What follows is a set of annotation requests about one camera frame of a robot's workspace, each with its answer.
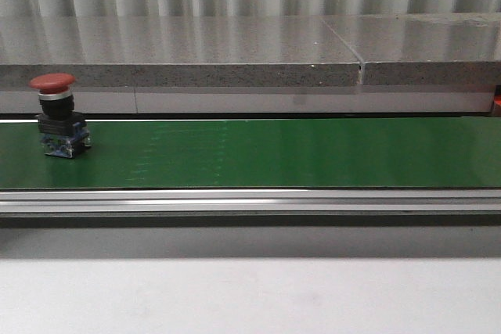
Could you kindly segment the aluminium conveyor side rail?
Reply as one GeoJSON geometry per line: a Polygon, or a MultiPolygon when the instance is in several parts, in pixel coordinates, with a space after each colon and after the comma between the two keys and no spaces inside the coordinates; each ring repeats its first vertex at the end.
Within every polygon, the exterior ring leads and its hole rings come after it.
{"type": "Polygon", "coordinates": [[[6,217],[499,214],[499,189],[6,190],[6,217]]]}

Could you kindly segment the red mushroom push button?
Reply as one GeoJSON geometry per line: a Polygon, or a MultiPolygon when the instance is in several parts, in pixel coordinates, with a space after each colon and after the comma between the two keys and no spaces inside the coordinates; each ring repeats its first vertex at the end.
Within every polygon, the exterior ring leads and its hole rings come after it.
{"type": "Polygon", "coordinates": [[[83,113],[74,110],[70,85],[75,76],[50,73],[37,76],[30,86],[38,90],[42,113],[37,115],[44,154],[73,159],[91,148],[90,131],[83,113]]]}

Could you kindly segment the green conveyor belt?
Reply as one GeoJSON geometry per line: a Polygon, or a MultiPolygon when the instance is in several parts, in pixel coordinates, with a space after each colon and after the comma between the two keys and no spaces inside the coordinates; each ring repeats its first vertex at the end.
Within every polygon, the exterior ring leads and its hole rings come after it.
{"type": "Polygon", "coordinates": [[[46,156],[1,126],[3,189],[497,188],[496,117],[103,121],[90,150],[46,156]]]}

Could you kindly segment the grey stone slab right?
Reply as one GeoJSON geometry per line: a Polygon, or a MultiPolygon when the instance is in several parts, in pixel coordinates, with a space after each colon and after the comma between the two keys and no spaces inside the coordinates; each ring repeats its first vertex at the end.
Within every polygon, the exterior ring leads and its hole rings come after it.
{"type": "Polygon", "coordinates": [[[500,83],[500,14],[325,16],[360,58],[365,87],[500,83]]]}

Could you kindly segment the grey stone slab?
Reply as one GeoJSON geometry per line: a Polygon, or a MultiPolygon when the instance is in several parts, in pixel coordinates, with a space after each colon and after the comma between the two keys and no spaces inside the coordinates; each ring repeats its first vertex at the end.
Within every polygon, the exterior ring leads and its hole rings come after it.
{"type": "Polygon", "coordinates": [[[359,61],[317,16],[4,17],[1,85],[351,87],[359,61]]]}
{"type": "Polygon", "coordinates": [[[325,16],[360,58],[365,87],[500,83],[500,14],[325,16]]]}

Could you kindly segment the orange red object at edge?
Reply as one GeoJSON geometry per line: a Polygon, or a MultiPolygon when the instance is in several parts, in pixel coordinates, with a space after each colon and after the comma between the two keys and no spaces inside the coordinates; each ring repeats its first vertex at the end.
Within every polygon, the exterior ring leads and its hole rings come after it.
{"type": "Polygon", "coordinates": [[[501,85],[497,85],[495,89],[495,94],[492,102],[491,116],[501,117],[501,85]]]}

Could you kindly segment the grey stone slab left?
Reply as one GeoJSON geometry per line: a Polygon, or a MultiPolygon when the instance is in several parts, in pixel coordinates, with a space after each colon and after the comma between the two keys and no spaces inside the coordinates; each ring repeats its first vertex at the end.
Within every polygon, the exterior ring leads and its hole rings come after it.
{"type": "Polygon", "coordinates": [[[4,17],[1,85],[351,87],[359,61],[317,16],[4,17]]]}

